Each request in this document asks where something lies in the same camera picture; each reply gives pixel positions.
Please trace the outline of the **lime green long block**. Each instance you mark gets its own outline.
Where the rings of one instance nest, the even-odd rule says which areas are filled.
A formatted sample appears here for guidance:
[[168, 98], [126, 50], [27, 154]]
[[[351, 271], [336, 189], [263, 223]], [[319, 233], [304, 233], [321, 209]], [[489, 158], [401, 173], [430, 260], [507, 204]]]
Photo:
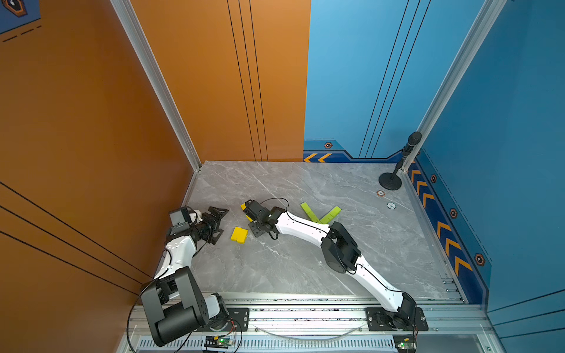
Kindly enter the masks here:
[[313, 215], [313, 210], [310, 208], [307, 202], [303, 202], [300, 206], [308, 216]]
[[332, 217], [338, 216], [338, 214], [341, 213], [341, 208], [335, 206], [331, 211], [330, 211], [330, 215]]
[[333, 220], [334, 216], [330, 213], [326, 214], [322, 219], [320, 219], [321, 224], [329, 224]]
[[314, 213], [309, 213], [308, 217], [312, 222], [319, 223], [319, 219]]

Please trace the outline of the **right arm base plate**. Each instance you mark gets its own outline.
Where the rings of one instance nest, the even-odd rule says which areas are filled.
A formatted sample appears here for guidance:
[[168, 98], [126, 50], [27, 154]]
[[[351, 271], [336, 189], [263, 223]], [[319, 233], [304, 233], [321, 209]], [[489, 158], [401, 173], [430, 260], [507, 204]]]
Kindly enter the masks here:
[[370, 332], [412, 332], [413, 328], [416, 328], [417, 332], [426, 332], [429, 330], [428, 321], [420, 307], [416, 307], [415, 314], [409, 315], [410, 319], [402, 317], [399, 313], [388, 312], [381, 307], [367, 307], [365, 314], [366, 323]]

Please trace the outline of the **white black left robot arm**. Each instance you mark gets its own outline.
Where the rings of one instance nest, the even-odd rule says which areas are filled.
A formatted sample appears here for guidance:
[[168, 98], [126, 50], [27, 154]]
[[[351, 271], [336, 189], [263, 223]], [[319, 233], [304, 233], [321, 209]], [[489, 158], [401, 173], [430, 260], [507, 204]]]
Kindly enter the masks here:
[[229, 320], [220, 294], [204, 296], [191, 270], [198, 243], [216, 244], [228, 210], [209, 207], [206, 212], [185, 206], [169, 213], [165, 260], [154, 279], [141, 290], [141, 301], [154, 343], [159, 347], [205, 327]]

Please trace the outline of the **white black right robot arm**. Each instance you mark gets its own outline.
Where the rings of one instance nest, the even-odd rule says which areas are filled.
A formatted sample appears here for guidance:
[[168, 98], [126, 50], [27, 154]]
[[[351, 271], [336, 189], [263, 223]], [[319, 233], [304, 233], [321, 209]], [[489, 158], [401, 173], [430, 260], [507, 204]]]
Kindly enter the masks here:
[[376, 298], [388, 317], [386, 325], [391, 329], [416, 329], [416, 301], [372, 268], [342, 224], [318, 224], [280, 207], [271, 210], [262, 206], [258, 210], [246, 207], [244, 213], [255, 236], [268, 234], [276, 240], [279, 235], [290, 235], [319, 247], [326, 264], [334, 272], [351, 276]]

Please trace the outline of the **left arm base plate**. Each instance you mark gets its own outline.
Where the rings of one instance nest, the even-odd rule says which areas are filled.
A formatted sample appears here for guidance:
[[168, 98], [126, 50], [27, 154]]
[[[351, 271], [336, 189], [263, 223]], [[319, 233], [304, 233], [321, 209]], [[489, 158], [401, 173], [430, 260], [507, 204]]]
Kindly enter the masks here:
[[212, 318], [209, 325], [200, 328], [198, 332], [246, 332], [250, 323], [248, 307], [229, 307], [226, 313]]

